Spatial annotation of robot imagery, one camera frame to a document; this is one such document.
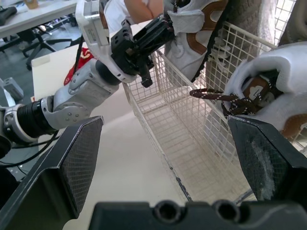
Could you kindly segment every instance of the red bag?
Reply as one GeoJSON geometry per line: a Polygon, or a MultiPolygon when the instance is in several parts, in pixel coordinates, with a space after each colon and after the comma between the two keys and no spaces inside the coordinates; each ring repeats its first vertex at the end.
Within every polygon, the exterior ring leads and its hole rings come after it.
{"type": "MultiPolygon", "coordinates": [[[[77,70],[80,69],[82,66],[84,66],[92,58],[94,58],[94,56],[91,54],[90,50],[88,48],[82,48],[77,70]]],[[[67,85],[69,82],[71,82],[74,68],[75,68],[75,65],[73,65],[73,67],[69,70],[65,78],[64,85],[67,85]]]]}

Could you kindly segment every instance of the person's arm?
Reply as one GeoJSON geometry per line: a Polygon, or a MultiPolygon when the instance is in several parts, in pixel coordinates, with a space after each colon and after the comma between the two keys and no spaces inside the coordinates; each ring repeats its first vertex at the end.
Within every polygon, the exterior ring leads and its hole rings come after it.
{"type": "Polygon", "coordinates": [[[149,10],[152,12],[153,18],[163,13],[163,0],[149,0],[149,10]]]}
{"type": "Polygon", "coordinates": [[[127,10],[134,23],[142,23],[153,19],[150,9],[142,2],[142,0],[124,0],[127,10]]]}

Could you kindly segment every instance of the white wire basket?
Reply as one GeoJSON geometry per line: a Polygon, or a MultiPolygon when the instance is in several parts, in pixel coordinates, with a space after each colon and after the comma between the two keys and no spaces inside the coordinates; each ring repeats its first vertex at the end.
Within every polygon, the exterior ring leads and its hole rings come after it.
{"type": "MultiPolygon", "coordinates": [[[[161,49],[153,56],[150,88],[144,88],[140,79],[124,85],[135,115],[186,199],[209,203],[237,200],[250,187],[224,115],[214,101],[193,98],[189,92],[204,87],[224,90],[243,60],[276,47],[229,23],[224,23],[219,37],[223,42],[215,47],[194,83],[165,58],[161,49]]],[[[307,146],[304,132],[290,140],[298,150],[307,146]]]]}
{"type": "Polygon", "coordinates": [[[275,45],[278,45],[280,38],[286,28],[287,22],[292,13],[296,0],[278,0],[275,12],[275,45]]]}

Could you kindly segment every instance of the brown shoelace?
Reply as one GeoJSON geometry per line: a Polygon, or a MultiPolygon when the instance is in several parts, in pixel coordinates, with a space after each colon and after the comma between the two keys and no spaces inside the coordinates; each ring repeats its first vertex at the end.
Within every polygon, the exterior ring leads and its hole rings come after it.
{"type": "Polygon", "coordinates": [[[224,95],[223,91],[218,91],[214,89],[197,89],[190,91],[190,95],[196,98],[208,99],[208,100],[217,100],[222,102],[230,102],[230,109],[227,110],[222,103],[222,109],[224,112],[224,116],[227,117],[229,115],[239,115],[239,114],[254,114],[258,111],[258,107],[253,103],[249,98],[238,98],[235,94],[224,95]]]}
{"type": "Polygon", "coordinates": [[[174,2],[174,8],[173,8],[173,11],[174,11],[174,13],[177,13],[178,12],[178,6],[177,6],[177,2],[178,2],[179,0],[175,0],[175,2],[174,2]]]}

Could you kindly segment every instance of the white robotic arm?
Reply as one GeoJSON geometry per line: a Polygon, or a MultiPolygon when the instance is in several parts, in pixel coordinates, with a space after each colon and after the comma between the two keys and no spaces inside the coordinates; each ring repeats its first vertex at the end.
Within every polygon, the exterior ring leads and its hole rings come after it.
{"type": "Polygon", "coordinates": [[[136,76],[124,73],[111,58],[109,30],[104,27],[101,20],[104,17],[102,1],[78,0],[75,15],[84,40],[93,56],[105,64],[121,82],[133,82],[136,76]]]}
{"type": "Polygon", "coordinates": [[[0,122],[0,158],[7,154],[12,142],[34,142],[41,135],[53,134],[88,118],[122,82],[130,83],[140,75],[144,87],[152,84],[149,69],[154,65],[149,56],[173,39],[169,17],[161,15],[135,36],[128,21],[123,22],[123,28],[109,43],[99,10],[102,1],[79,0],[76,10],[78,25],[95,58],[79,69],[72,81],[54,96],[0,109],[3,121],[0,122]]]}

